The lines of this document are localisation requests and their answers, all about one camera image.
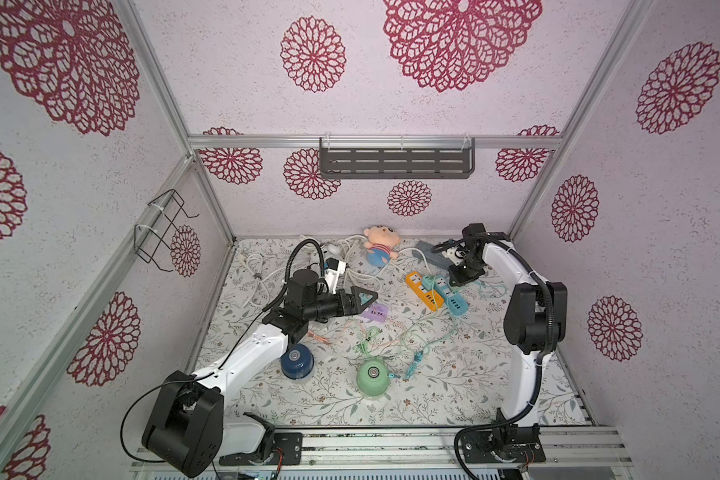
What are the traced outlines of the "teal power strip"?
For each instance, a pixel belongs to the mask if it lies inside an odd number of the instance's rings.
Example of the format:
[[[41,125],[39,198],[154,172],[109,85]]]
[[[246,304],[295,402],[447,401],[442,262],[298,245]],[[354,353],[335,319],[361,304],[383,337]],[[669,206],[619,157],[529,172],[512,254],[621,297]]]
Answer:
[[[444,300],[444,305],[453,317],[461,317],[467,313],[469,305],[467,301],[449,284],[449,281],[442,276],[434,280],[434,289]]]

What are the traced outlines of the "orange power strip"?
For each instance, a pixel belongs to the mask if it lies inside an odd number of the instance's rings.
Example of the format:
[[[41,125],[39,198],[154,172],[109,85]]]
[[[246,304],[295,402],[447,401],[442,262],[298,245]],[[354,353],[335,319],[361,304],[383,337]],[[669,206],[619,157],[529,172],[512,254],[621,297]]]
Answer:
[[[405,277],[405,283],[430,311],[435,312],[444,305],[444,300],[435,290],[426,291],[423,288],[423,277],[419,272],[413,271]]]

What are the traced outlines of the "light green cordless grinder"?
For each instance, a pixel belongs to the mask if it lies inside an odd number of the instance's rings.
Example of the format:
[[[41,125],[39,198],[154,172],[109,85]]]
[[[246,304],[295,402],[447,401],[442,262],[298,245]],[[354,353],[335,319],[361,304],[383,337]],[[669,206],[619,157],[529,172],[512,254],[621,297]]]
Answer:
[[[359,391],[368,397],[383,395],[390,383],[390,374],[386,364],[379,358],[371,358],[360,365],[356,375]]]

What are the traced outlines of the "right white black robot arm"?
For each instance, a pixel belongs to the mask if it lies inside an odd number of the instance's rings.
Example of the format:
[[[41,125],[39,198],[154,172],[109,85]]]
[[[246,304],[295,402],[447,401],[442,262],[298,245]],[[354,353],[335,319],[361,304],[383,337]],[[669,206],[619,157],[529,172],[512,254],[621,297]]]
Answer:
[[[454,437],[456,461],[468,478],[475,479],[465,459],[469,438],[489,437],[492,454],[500,462],[509,460],[504,450],[512,446],[512,437],[526,437],[530,450],[537,450],[538,399],[549,357],[565,338],[568,291],[563,283],[540,275],[505,233],[488,232],[481,223],[469,224],[460,239],[437,244],[431,252],[450,259],[452,286],[479,279],[489,267],[512,289],[503,320],[512,351],[509,390],[493,422],[463,428]]]

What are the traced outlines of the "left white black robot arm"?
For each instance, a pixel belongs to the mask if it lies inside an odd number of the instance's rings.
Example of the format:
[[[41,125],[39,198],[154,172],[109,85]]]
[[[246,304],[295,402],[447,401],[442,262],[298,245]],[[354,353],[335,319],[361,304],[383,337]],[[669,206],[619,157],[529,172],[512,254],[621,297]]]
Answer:
[[[226,400],[293,350],[311,323],[359,315],[377,298],[377,292],[358,286],[332,289],[325,275],[311,269],[287,273],[261,323],[226,356],[190,374],[176,370],[154,387],[157,398],[141,439],[152,455],[149,463],[165,463],[194,478],[223,457],[270,460],[275,426],[251,413],[227,420]]]

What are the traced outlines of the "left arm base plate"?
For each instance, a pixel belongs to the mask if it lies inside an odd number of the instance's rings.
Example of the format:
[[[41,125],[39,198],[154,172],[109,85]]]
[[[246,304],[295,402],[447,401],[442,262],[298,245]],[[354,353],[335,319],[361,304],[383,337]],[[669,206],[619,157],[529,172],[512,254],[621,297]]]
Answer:
[[[217,463],[223,467],[295,466],[301,463],[304,436],[300,432],[276,431],[253,453],[221,456]]]

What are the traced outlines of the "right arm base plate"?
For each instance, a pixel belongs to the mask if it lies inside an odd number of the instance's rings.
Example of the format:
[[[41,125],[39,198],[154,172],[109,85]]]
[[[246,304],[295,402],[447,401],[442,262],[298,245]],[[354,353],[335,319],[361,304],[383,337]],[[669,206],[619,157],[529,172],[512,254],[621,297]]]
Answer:
[[[543,463],[547,460],[539,437],[528,431],[519,433],[471,432],[462,438],[467,464]]]

